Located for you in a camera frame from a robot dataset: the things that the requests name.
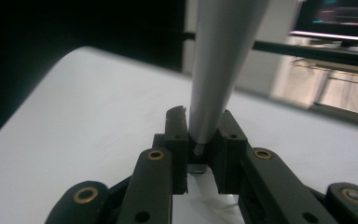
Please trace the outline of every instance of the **white table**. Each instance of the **white table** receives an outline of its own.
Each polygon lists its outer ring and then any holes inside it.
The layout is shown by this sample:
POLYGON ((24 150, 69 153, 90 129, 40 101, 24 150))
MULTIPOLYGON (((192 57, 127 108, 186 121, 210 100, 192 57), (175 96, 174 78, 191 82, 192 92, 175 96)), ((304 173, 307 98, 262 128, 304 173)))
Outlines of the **white table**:
MULTIPOLYGON (((77 49, 62 58, 0 131, 0 223, 43 223, 67 189, 111 187, 163 133, 165 112, 189 106, 191 80, 109 54, 77 49)), ((254 147, 266 147, 304 184, 325 192, 358 185, 358 127, 234 92, 227 107, 254 147)), ((242 223, 213 176, 188 178, 173 197, 173 223, 242 223)))

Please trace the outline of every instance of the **monitor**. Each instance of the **monitor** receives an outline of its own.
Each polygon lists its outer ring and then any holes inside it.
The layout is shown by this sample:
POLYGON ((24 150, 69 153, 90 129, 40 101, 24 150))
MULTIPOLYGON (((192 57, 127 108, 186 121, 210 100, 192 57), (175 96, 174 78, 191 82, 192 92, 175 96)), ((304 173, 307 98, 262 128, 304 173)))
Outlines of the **monitor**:
POLYGON ((303 1, 291 35, 358 43, 358 0, 303 1))

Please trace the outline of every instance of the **white tube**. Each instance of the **white tube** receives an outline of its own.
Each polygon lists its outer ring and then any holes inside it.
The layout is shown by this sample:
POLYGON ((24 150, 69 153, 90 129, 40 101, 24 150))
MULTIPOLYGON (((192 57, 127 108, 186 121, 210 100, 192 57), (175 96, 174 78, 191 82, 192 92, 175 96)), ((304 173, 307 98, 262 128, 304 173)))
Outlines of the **white tube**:
POLYGON ((269 0, 200 0, 189 133, 213 137, 269 0))

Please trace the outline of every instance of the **screw hole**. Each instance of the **screw hole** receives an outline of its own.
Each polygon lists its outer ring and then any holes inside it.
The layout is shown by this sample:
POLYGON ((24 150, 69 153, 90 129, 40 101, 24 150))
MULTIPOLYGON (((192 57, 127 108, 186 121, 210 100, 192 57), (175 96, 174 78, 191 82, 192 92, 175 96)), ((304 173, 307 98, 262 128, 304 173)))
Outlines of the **screw hole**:
POLYGON ((159 150, 153 150, 147 154, 147 157, 149 158, 149 160, 157 161, 161 160, 164 157, 164 153, 159 150))
POLYGON ((139 212, 135 215, 135 221, 137 222, 147 222, 150 219, 150 214, 146 211, 139 212))
POLYGON ((303 213, 302 217, 306 219, 309 223, 319 223, 318 218, 309 212, 303 213))
POLYGON ((150 154, 150 157, 152 157, 152 158, 158 158, 159 156, 161 156, 161 153, 159 153, 159 152, 152 152, 150 154))
POLYGON ((358 204, 358 190, 342 189, 341 194, 350 202, 358 204))
POLYGON ((79 193, 79 199, 88 199, 92 195, 92 190, 87 189, 81 193, 79 193))
POLYGON ((254 154, 258 159, 262 159, 262 160, 269 160, 272 158, 271 153, 264 150, 256 150, 254 154))
POLYGON ((75 203, 89 203, 98 196, 98 190, 95 187, 85 187, 78 190, 74 195, 75 203))

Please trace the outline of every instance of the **black background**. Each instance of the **black background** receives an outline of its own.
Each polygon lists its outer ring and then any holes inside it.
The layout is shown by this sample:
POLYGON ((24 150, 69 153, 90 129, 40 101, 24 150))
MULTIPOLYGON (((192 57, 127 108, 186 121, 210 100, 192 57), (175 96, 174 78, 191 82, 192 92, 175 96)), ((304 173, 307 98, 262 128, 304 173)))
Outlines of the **black background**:
POLYGON ((180 71, 184 0, 0 2, 0 128, 73 49, 92 46, 180 71))

